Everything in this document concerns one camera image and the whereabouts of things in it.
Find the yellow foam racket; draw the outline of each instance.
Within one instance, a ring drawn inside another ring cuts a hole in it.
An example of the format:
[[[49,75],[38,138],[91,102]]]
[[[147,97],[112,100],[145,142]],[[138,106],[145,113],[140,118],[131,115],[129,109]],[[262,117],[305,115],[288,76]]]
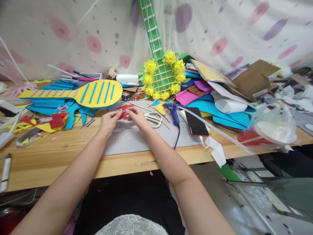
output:
[[[104,108],[115,105],[122,97],[122,85],[114,80],[96,80],[77,90],[27,90],[21,99],[75,99],[88,108]]]

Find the hand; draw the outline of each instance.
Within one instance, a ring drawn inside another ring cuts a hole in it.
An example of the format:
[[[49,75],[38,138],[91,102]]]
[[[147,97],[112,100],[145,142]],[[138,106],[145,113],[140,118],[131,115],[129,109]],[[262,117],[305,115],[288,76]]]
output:
[[[122,111],[114,111],[102,115],[100,129],[98,130],[98,133],[106,137],[110,137],[112,131],[114,130],[116,122],[122,116],[122,114]]]
[[[127,108],[125,112],[130,116],[129,120],[132,120],[138,126],[140,131],[144,131],[145,129],[151,127],[141,109],[137,107],[130,107]]]

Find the clear plastic rod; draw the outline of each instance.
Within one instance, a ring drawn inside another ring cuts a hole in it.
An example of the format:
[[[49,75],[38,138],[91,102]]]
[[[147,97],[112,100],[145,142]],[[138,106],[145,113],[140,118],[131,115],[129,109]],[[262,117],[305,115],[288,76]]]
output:
[[[213,130],[215,130],[216,132],[220,133],[222,136],[224,136],[225,138],[229,139],[231,142],[233,142],[234,144],[238,145],[239,147],[241,147],[242,149],[244,149],[245,151],[247,151],[248,153],[250,153],[251,155],[255,155],[255,152],[253,152],[252,150],[248,149],[246,146],[242,145],[241,143],[239,143],[237,140],[234,140],[233,138],[231,138],[229,135],[223,133],[222,131],[220,131],[219,129],[217,129],[216,127],[214,127],[213,125],[211,125],[210,123],[208,123],[207,121],[205,121],[204,119],[202,119],[201,117],[199,117],[198,115],[196,115],[195,113],[189,111],[188,109],[185,109],[183,107],[180,107],[180,109],[190,113],[191,115],[195,116],[196,118],[198,118],[200,121],[204,122],[206,125],[208,125],[210,128],[212,128]]]

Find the white lace clothing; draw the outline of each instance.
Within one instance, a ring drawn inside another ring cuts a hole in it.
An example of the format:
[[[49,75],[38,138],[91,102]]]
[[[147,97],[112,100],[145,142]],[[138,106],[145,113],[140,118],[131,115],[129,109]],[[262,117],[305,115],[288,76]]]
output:
[[[116,217],[95,235],[168,235],[159,224],[139,215],[127,214]]]

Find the hot glue gun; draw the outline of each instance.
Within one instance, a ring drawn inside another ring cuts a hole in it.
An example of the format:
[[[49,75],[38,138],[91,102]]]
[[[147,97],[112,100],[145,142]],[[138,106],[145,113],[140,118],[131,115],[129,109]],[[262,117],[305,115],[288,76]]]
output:
[[[164,108],[167,108],[170,113],[172,114],[173,121],[174,121],[174,126],[177,126],[179,124],[179,118],[177,115],[177,110],[178,110],[178,104],[176,103],[165,103],[163,104]]]

